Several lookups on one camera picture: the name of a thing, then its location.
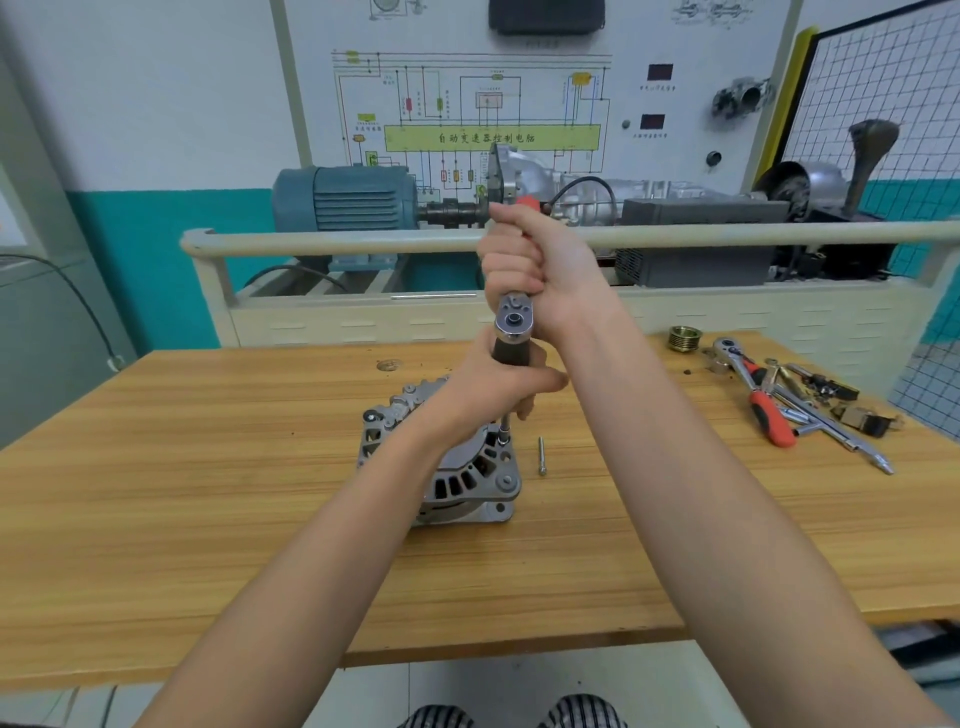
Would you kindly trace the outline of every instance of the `striped pants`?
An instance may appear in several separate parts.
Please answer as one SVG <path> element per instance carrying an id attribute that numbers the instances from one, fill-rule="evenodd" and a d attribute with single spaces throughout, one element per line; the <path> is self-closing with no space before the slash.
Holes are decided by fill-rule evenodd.
<path id="1" fill-rule="evenodd" d="M 424 705 L 399 728 L 474 728 L 473 718 L 452 705 Z M 613 705 L 596 695 L 562 697 L 538 728 L 627 728 Z"/>

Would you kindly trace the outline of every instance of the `forearm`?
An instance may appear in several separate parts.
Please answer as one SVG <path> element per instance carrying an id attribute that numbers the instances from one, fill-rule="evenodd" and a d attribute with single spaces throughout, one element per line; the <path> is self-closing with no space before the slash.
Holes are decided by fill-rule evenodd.
<path id="1" fill-rule="evenodd" d="M 944 724 L 622 305 L 587 314 L 561 343 L 564 364 L 664 589 L 747 718 L 907 725 L 919 710 Z M 889 699 L 876 700 L 879 686 Z"/>
<path id="2" fill-rule="evenodd" d="M 138 725 L 302 725 L 386 577 L 445 449 L 429 427 L 399 427 L 233 600 Z"/>

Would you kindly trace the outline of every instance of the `red handle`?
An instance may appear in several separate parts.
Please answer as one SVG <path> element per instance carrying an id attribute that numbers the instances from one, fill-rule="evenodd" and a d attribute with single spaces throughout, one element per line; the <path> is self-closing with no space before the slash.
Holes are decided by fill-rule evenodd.
<path id="1" fill-rule="evenodd" d="M 778 448 L 792 448 L 797 444 L 797 435 L 793 426 L 786 421 L 777 404 L 765 392 L 754 390 L 750 393 L 750 408 L 767 439 Z"/>
<path id="2" fill-rule="evenodd" d="M 524 195 L 517 200 L 516 203 L 518 205 L 523 205 L 524 207 L 532 207 L 537 212 L 540 212 L 540 200 L 533 195 Z"/>

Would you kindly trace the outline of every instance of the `blue electric motor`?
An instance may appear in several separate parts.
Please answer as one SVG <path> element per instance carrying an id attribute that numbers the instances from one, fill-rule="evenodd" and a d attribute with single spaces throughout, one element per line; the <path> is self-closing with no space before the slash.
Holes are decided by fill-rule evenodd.
<path id="1" fill-rule="evenodd" d="M 284 169 L 274 182 L 273 208 L 277 232 L 415 230 L 417 181 L 399 166 Z M 331 271 L 395 266 L 396 254 L 335 255 L 329 261 Z"/>

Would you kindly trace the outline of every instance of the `teal wall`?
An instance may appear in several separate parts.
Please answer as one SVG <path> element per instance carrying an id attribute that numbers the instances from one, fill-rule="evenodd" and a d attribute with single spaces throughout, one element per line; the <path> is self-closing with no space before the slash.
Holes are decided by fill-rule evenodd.
<path id="1" fill-rule="evenodd" d="M 218 346 L 204 297 L 180 236 L 190 228 L 272 232 L 269 189 L 71 192 L 70 203 L 139 353 Z M 872 182 L 864 209 L 892 220 L 936 220 L 960 214 L 960 182 Z M 902 245 L 891 267 L 916 276 L 924 245 Z M 231 258 L 236 287 L 284 258 Z M 471 290 L 473 254 L 416 255 L 408 290 Z M 925 341 L 960 338 L 960 273 L 927 328 Z"/>
<path id="2" fill-rule="evenodd" d="M 90 250 L 141 355 L 153 349 L 219 346 L 190 257 L 180 236 L 191 228 L 273 232 L 269 189 L 70 192 Z M 239 288 L 280 258 L 231 258 Z M 410 290 L 475 288 L 476 255 L 418 255 L 404 281 Z"/>
<path id="3" fill-rule="evenodd" d="M 960 180 L 870 182 L 861 208 L 887 220 L 944 220 L 960 214 Z M 929 246 L 900 245 L 890 259 L 890 270 L 915 278 Z M 960 269 L 924 330 L 925 344 L 960 339 Z"/>

